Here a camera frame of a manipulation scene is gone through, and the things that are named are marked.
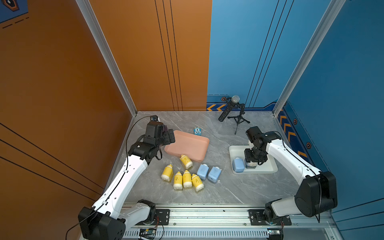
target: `microphone grille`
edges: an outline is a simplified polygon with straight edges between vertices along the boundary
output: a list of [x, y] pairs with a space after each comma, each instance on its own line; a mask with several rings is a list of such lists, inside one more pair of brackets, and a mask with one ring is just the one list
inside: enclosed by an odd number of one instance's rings
[[238, 103], [240, 101], [240, 97], [238, 95], [235, 95], [235, 96], [232, 97], [231, 101], [234, 102], [234, 103]]

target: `yellow bottle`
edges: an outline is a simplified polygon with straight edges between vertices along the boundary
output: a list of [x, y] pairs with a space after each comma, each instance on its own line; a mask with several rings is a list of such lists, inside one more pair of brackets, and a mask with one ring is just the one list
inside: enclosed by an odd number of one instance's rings
[[183, 186], [192, 187], [192, 177], [188, 170], [185, 170], [183, 174]]
[[175, 179], [173, 180], [173, 188], [176, 189], [183, 189], [183, 175], [181, 175], [180, 172], [177, 172], [175, 174]]
[[193, 165], [192, 161], [189, 159], [187, 155], [181, 155], [180, 158], [181, 162], [183, 163], [185, 169], [190, 169]]
[[192, 183], [196, 192], [204, 188], [203, 182], [201, 181], [200, 177], [196, 174], [192, 174]]
[[161, 179], [170, 182], [172, 177], [173, 177], [172, 164], [169, 164], [164, 168], [163, 174], [161, 175]]

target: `yellow chevron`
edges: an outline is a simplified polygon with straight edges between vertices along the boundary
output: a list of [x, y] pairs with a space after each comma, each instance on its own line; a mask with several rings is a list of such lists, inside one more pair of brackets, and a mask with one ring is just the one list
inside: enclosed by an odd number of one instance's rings
[[221, 108], [224, 107], [226, 104], [221, 105], [220, 107], [217, 108], [218, 111], [222, 111]]
[[291, 127], [291, 124], [288, 124], [288, 123], [284, 124], [284, 132], [285, 132], [286, 127]]
[[216, 106], [216, 104], [212, 104], [209, 108], [207, 108], [208, 111], [213, 111], [211, 108]]
[[305, 154], [305, 153], [303, 153], [303, 152], [297, 151], [297, 153], [298, 153], [299, 156], [302, 155], [302, 156], [304, 156], [304, 157], [307, 157], [307, 154]]
[[296, 136], [294, 132], [288, 132], [288, 142], [291, 142], [290, 141], [291, 135]]
[[286, 116], [281, 115], [281, 116], [280, 116], [280, 125], [281, 125], [281, 121], [283, 120], [283, 118], [287, 119]]

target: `pink tray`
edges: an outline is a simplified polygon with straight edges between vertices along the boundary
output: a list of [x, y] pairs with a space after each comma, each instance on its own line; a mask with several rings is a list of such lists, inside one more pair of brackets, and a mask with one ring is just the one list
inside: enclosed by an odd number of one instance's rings
[[181, 157], [187, 155], [194, 162], [202, 162], [207, 152], [209, 138], [179, 130], [173, 131], [175, 142], [167, 145], [164, 150], [169, 155]]

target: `orange wall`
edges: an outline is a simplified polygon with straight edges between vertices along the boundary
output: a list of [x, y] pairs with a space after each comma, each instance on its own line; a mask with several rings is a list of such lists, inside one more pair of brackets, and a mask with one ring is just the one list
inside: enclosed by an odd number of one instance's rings
[[0, 24], [1, 235], [64, 239], [103, 192], [131, 115], [76, 2], [28, 10]]
[[211, 0], [91, 0], [139, 111], [205, 110]]

